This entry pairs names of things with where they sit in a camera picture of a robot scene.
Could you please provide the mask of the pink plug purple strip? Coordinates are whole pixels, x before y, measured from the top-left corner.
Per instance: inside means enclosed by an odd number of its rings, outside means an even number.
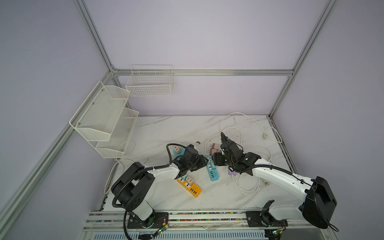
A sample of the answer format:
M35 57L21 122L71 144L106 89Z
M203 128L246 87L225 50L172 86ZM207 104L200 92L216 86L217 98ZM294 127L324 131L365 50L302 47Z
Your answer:
M220 144L212 144L212 149L216 149L216 150L219 150L220 149Z
M217 153L217 152L218 152L217 149L213 149L213 148L211 148L210 151L209 151L209 154L210 154L210 156L212 156L212 155L214 155L214 154Z

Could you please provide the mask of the purple power strip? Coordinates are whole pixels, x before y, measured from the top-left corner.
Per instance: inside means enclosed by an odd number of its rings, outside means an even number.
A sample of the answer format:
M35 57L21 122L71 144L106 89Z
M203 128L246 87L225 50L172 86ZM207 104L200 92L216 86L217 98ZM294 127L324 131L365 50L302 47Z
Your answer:
M234 177L237 175L237 173L233 171L230 167L228 167L228 175Z

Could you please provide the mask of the blue rectangular power strip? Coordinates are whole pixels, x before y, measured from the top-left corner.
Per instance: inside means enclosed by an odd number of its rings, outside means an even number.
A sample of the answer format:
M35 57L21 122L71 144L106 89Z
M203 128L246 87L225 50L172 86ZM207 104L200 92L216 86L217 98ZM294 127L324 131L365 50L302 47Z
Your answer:
M212 162L212 163L214 164L214 162L213 162L211 156L206 156L206 159L208 159L208 163L209 163L209 162ZM209 168L208 168L208 163L207 163L207 171L208 171L210 180L211 180L212 182L217 181L217 180L219 179L219 173L218 173L218 171L217 171L217 167L215 166L215 167L216 167L215 169L209 169Z

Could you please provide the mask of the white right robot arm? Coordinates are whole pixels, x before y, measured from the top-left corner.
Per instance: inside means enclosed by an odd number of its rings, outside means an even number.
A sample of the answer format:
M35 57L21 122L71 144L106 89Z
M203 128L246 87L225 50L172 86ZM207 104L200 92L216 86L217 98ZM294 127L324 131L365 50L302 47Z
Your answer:
M267 180L291 193L299 201L298 204L288 206L274 205L274 200L267 201L259 214L262 226L281 224L285 227L288 220L304 219L319 229L331 228L338 231L331 224L337 200L324 178L311 179L277 167L255 153L244 153L242 146L224 133L220 135L221 152L212 156L216 166L229 166L240 175L248 174Z

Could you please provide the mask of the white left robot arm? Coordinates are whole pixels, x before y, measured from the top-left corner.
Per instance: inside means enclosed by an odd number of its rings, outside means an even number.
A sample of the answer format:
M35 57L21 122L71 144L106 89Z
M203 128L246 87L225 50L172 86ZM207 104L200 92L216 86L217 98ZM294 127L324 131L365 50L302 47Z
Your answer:
M119 177L111 187L114 208L124 209L126 213L146 221L155 214L146 200L147 194L154 191L154 184L167 180L181 180L186 183L187 190L194 195L198 194L192 188L193 184L187 182L186 175L207 166L209 159L200 155L193 145L167 144L166 150L169 156L167 164L145 167L135 162Z

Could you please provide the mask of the pink plug on orange strip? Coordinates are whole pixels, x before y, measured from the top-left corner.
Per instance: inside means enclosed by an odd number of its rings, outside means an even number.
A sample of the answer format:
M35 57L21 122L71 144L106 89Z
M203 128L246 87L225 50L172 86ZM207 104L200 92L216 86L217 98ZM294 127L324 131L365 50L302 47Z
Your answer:
M187 182L189 185L193 185L193 184L194 184L194 180L193 180L191 177L187 177L187 178L186 178L186 182Z

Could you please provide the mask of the teal triangular power strip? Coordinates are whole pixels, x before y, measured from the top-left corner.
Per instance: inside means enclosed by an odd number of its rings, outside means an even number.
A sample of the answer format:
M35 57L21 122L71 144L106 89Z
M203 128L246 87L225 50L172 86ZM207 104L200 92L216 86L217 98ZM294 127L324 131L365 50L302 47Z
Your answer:
M173 149L174 160L179 160L185 154L185 148L175 146Z

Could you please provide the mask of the orange power strip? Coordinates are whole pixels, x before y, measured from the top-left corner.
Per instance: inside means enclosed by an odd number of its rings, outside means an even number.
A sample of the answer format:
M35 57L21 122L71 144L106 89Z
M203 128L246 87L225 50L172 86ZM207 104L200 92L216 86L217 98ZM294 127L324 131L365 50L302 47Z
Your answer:
M195 198L197 198L202 190L201 188L195 183L194 181L194 184L193 185L189 185L186 180L183 180L183 179L180 179L178 178L177 179L177 182L183 186L184 189L186 189L192 196L194 196Z

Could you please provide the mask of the small white mesh shelf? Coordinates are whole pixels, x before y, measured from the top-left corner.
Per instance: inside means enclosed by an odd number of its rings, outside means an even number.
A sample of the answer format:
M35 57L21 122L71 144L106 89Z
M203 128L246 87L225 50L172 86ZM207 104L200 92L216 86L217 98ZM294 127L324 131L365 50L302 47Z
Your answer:
M121 159L131 139L139 112L124 108L108 142L98 142L96 151L104 159Z

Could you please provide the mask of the large white mesh shelf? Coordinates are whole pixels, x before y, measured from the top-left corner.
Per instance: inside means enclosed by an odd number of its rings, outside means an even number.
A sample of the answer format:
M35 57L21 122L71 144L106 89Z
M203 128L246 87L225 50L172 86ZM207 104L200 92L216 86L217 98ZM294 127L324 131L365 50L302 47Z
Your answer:
M88 142L109 141L129 95L126 89L98 82L69 121L70 126Z

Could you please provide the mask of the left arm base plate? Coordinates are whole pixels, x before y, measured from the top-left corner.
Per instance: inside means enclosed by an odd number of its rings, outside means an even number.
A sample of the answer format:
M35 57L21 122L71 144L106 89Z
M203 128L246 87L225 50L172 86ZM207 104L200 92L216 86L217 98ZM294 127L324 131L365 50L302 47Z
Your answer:
M128 229L160 229L169 220L169 213L154 212L146 220L141 220L137 215L129 216L126 221Z

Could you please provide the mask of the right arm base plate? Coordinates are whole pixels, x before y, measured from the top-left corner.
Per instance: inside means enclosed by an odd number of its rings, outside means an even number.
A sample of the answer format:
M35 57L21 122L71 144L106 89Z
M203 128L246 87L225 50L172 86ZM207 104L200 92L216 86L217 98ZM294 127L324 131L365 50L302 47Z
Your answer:
M276 220L269 212L247 211L246 220L249 227L285 228L287 220Z

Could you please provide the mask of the aluminium front rail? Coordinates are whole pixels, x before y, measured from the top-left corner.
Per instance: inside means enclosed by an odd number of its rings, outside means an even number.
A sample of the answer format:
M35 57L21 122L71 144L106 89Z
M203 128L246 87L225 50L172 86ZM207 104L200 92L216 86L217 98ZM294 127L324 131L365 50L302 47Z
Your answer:
M287 220L288 226L285 228L272 227L249 227L244 210L222 210L222 211L168 211L169 220L166 223L171 230L192 229L215 231L221 229L293 229L293 228L314 228L313 225L305 220ZM83 227L84 232L101 231L122 231L127 228L126 221L129 213L125 211L93 211L89 214ZM128 229L127 230L157 230L157 229Z

